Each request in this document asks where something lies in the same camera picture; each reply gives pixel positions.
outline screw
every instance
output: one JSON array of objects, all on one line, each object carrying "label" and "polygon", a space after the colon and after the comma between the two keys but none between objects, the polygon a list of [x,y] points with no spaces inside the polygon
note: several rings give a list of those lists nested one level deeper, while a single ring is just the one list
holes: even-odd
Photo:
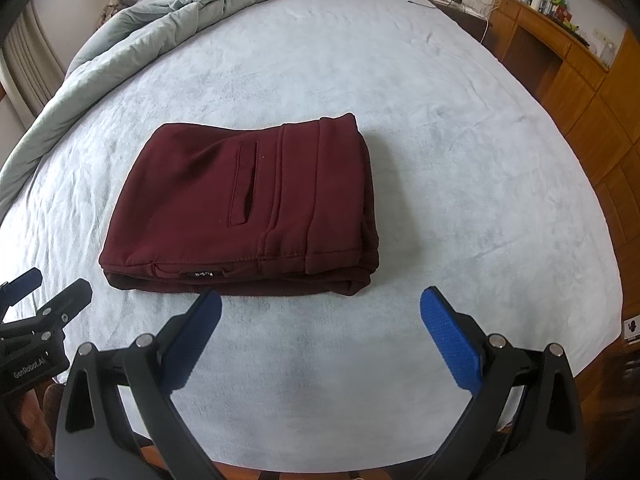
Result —
[{"label": "screw", "polygon": [[562,354],[564,354],[564,348],[562,348],[558,343],[551,343],[549,345],[549,351],[556,357],[562,357]]},{"label": "screw", "polygon": [[93,349],[93,345],[89,342],[86,343],[82,343],[79,347],[78,347],[78,353],[80,355],[87,355],[92,349]]},{"label": "screw", "polygon": [[491,334],[489,336],[489,344],[494,348],[504,348],[505,346],[507,346],[507,340],[503,335]]},{"label": "screw", "polygon": [[140,334],[136,338],[136,346],[138,348],[144,348],[149,346],[153,341],[154,341],[154,337],[151,334],[148,334],[148,333]]}]

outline blue textured pad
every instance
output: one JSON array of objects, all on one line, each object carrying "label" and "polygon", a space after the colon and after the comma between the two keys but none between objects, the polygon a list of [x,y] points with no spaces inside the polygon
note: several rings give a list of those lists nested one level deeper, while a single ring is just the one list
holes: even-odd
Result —
[{"label": "blue textured pad", "polygon": [[420,316],[456,383],[472,395],[482,386],[482,363],[454,318],[454,310],[427,288],[420,297]]},{"label": "blue textured pad", "polygon": [[33,267],[0,289],[0,308],[14,306],[42,285],[41,272]]},{"label": "blue textured pad", "polygon": [[169,395],[184,387],[222,316],[222,298],[214,290],[201,295],[187,312],[180,333],[162,358],[160,390]]}]

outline white bedsheet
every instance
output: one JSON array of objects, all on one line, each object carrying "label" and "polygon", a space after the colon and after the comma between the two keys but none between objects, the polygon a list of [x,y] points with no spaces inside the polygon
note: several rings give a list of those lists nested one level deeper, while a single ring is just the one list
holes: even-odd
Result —
[{"label": "white bedsheet", "polygon": [[258,4],[108,94],[43,158],[0,226],[0,277],[44,274],[11,315],[30,316],[82,277],[94,300],[66,329],[69,357],[86,340],[116,348],[156,332],[195,296],[115,290],[97,263],[151,133],[345,112],[370,150],[380,268],[352,298],[223,299],[173,396],[212,459],[321,472],[435,451],[468,393],[420,322],[429,285],[516,346],[562,343],[574,373],[618,336],[618,268],[571,149],[488,51],[407,0]]}]

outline garment pocket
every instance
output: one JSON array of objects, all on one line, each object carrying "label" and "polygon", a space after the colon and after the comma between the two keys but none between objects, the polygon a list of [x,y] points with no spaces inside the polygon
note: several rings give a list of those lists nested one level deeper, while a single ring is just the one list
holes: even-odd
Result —
[{"label": "garment pocket", "polygon": [[236,178],[229,209],[229,227],[245,224],[254,204],[255,164],[258,143],[243,141],[238,146]]}]

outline maroon fabric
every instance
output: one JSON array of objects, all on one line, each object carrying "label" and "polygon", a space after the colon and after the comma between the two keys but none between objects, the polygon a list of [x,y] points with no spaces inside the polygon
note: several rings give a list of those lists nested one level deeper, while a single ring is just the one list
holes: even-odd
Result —
[{"label": "maroon fabric", "polygon": [[378,267],[355,117],[253,131],[164,124],[127,177],[99,263],[121,289],[355,294]]}]

